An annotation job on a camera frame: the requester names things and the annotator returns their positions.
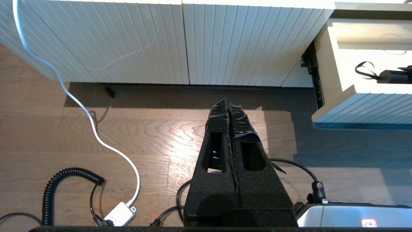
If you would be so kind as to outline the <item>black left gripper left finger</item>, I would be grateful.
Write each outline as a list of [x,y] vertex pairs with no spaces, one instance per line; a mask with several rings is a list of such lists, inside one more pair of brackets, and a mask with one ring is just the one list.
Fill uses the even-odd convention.
[[200,152],[183,210],[186,227],[213,227],[240,206],[239,153],[232,118],[223,98],[209,112]]

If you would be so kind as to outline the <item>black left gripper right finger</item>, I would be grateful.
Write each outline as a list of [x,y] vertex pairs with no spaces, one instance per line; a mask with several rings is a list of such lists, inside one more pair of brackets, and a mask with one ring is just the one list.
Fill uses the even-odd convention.
[[229,106],[229,131],[237,203],[231,221],[249,227],[296,227],[293,203],[239,104]]

